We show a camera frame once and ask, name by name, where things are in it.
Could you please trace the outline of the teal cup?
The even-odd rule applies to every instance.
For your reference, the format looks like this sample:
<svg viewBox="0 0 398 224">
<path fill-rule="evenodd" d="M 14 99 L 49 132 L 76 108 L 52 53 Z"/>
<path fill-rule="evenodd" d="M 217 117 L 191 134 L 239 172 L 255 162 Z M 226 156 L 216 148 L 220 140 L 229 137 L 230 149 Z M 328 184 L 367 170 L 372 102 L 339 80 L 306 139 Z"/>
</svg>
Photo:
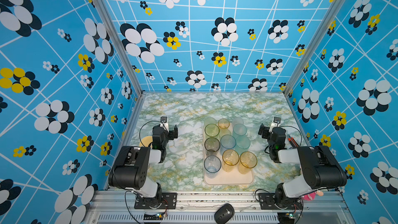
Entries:
<svg viewBox="0 0 398 224">
<path fill-rule="evenodd" d="M 234 149 L 235 151 L 237 151 L 239 155 L 241 155 L 242 153 L 248 150 L 250 145 L 251 145 L 250 139 L 245 135 L 241 135 L 236 138 L 236 146 Z"/>
<path fill-rule="evenodd" d="M 245 136 L 247 134 L 247 127 L 244 124 L 238 123 L 233 127 L 233 136 L 239 138 L 240 136 Z"/>
</svg>

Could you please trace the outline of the clear colourless cup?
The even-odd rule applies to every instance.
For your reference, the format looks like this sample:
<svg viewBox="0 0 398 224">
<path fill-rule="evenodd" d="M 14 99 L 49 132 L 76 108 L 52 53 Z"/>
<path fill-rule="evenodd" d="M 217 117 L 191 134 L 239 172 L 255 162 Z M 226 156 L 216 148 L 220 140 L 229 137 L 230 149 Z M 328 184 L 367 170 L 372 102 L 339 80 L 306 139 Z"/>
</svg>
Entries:
<svg viewBox="0 0 398 224">
<path fill-rule="evenodd" d="M 232 124 L 233 124 L 233 125 L 236 125 L 236 124 L 244 124 L 244 120 L 243 120 L 241 117 L 235 117 L 235 118 L 233 119 L 233 121 L 232 121 Z"/>
</svg>

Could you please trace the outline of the amber cup back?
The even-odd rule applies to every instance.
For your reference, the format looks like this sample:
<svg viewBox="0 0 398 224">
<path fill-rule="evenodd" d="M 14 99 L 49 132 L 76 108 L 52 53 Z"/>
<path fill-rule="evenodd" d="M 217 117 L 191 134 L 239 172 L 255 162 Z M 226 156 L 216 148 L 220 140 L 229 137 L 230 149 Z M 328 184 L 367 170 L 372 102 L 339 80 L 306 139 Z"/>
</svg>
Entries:
<svg viewBox="0 0 398 224">
<path fill-rule="evenodd" d="M 247 174 L 252 171 L 258 164 L 257 157 L 254 153 L 245 151 L 240 155 L 238 171 L 241 174 Z"/>
</svg>

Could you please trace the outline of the blue-grey translucent cup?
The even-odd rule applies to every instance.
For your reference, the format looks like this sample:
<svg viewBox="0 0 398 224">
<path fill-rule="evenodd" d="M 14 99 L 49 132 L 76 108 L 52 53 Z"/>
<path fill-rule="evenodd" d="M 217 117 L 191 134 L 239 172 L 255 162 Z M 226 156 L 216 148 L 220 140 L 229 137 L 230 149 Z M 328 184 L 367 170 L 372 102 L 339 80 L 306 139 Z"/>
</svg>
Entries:
<svg viewBox="0 0 398 224">
<path fill-rule="evenodd" d="M 232 135 L 226 134 L 220 139 L 220 154 L 223 153 L 228 149 L 234 149 L 236 146 L 236 139 Z"/>
</svg>

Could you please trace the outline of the green translucent cup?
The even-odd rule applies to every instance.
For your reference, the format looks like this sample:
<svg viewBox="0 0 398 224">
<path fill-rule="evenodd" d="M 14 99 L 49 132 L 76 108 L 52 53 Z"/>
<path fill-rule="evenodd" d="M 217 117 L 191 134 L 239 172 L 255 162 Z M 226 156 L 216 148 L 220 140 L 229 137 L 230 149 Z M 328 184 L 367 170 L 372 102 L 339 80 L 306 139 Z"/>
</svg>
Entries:
<svg viewBox="0 0 398 224">
<path fill-rule="evenodd" d="M 205 126 L 204 132 L 207 138 L 216 138 L 220 133 L 220 129 L 217 124 L 211 123 Z"/>
</svg>

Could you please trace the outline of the pale green tall cup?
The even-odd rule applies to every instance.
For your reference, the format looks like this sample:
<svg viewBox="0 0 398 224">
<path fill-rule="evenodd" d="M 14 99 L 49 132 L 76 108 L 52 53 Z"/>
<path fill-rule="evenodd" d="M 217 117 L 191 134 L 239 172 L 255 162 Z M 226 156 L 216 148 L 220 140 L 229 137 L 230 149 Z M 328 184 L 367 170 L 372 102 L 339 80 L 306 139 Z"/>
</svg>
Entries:
<svg viewBox="0 0 398 224">
<path fill-rule="evenodd" d="M 217 124 L 217 120 L 215 118 L 213 118 L 213 117 L 207 117 L 204 120 L 204 125 L 207 126 L 209 124 Z"/>
</svg>

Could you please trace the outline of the dark smoky cup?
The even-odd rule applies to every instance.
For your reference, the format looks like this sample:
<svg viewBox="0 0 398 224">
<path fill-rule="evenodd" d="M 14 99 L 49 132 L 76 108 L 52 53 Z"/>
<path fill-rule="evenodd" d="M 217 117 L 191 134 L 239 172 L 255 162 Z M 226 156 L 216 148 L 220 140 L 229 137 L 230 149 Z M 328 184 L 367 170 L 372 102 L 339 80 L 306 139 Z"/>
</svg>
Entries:
<svg viewBox="0 0 398 224">
<path fill-rule="evenodd" d="M 206 156 L 216 156 L 220 149 L 220 142 L 215 137 L 208 138 L 204 143 Z"/>
</svg>

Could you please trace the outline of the amber cup front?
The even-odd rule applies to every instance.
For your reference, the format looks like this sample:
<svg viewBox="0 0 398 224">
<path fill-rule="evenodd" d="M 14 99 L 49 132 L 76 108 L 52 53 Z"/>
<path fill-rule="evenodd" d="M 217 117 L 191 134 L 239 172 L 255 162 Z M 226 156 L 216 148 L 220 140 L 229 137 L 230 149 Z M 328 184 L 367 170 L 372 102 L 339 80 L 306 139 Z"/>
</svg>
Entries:
<svg viewBox="0 0 398 224">
<path fill-rule="evenodd" d="M 222 155 L 222 168 L 226 172 L 231 172 L 239 163 L 239 154 L 233 149 L 227 149 Z"/>
</svg>

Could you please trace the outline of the grey-blue clear cup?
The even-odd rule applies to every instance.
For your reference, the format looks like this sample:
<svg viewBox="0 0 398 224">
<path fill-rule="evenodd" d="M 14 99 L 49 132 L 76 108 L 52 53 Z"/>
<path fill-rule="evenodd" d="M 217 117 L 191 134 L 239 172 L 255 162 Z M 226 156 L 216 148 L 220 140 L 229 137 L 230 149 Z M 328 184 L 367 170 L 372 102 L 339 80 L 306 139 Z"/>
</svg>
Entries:
<svg viewBox="0 0 398 224">
<path fill-rule="evenodd" d="M 221 169 L 221 160 L 214 155 L 208 156 L 204 160 L 204 168 L 208 177 L 215 177 Z"/>
</svg>

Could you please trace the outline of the small amber cup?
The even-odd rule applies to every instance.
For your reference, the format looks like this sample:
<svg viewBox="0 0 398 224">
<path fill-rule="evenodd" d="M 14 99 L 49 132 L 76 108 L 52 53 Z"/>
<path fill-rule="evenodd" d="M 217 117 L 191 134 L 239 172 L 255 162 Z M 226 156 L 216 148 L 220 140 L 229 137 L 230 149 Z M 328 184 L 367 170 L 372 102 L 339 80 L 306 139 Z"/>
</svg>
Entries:
<svg viewBox="0 0 398 224">
<path fill-rule="evenodd" d="M 221 119 L 218 120 L 217 125 L 218 125 L 220 130 L 224 131 L 224 130 L 227 130 L 230 127 L 231 123 L 226 118 L 221 118 Z"/>
</svg>

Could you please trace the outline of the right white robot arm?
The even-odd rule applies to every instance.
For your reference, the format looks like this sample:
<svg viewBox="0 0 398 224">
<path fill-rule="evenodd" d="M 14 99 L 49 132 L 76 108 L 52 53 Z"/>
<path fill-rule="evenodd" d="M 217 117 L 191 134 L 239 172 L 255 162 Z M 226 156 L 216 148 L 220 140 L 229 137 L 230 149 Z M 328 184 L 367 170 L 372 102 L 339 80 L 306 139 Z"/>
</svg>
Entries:
<svg viewBox="0 0 398 224">
<path fill-rule="evenodd" d="M 268 154 L 274 163 L 298 164 L 301 175 L 280 183 L 274 193 L 275 205 L 288 208 L 300 202 L 302 196 L 321 189 L 333 189 L 347 184 L 342 169 L 327 146 L 298 146 L 286 148 L 286 130 L 281 127 L 266 127 L 261 124 L 259 135 L 268 142 Z"/>
</svg>

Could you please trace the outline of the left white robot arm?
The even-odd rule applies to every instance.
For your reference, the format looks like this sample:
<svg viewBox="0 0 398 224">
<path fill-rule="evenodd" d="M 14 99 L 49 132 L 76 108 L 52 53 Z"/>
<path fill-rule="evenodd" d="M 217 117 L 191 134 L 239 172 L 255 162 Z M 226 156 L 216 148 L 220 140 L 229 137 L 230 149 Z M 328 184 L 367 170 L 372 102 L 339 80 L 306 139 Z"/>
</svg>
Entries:
<svg viewBox="0 0 398 224">
<path fill-rule="evenodd" d="M 169 131 L 163 124 L 152 129 L 150 146 L 123 146 L 110 170 L 108 184 L 111 187 L 133 192 L 137 195 L 135 208 L 167 208 L 176 194 L 163 193 L 161 185 L 148 178 L 151 164 L 163 163 L 166 146 L 178 138 L 178 127 Z"/>
</svg>

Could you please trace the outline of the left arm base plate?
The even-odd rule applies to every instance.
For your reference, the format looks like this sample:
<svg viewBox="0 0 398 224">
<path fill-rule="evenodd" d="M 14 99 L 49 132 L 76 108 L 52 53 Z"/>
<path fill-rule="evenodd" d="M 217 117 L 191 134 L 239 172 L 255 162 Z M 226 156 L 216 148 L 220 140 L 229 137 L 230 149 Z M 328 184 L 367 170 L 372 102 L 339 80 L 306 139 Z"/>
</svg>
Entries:
<svg viewBox="0 0 398 224">
<path fill-rule="evenodd" d="M 164 192 L 154 198 L 136 197 L 135 209 L 176 209 L 177 193 Z"/>
</svg>

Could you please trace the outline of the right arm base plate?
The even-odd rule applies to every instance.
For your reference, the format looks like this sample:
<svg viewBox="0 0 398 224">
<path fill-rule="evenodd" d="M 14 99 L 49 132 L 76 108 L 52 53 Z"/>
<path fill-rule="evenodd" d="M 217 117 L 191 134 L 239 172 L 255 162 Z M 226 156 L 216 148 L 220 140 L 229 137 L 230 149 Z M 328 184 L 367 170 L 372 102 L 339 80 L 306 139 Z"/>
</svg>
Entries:
<svg viewBox="0 0 398 224">
<path fill-rule="evenodd" d="M 260 192 L 256 194 L 261 210 L 287 210 L 298 211 L 303 209 L 303 203 L 299 198 L 282 197 L 279 203 L 276 202 L 275 194 Z"/>
</svg>

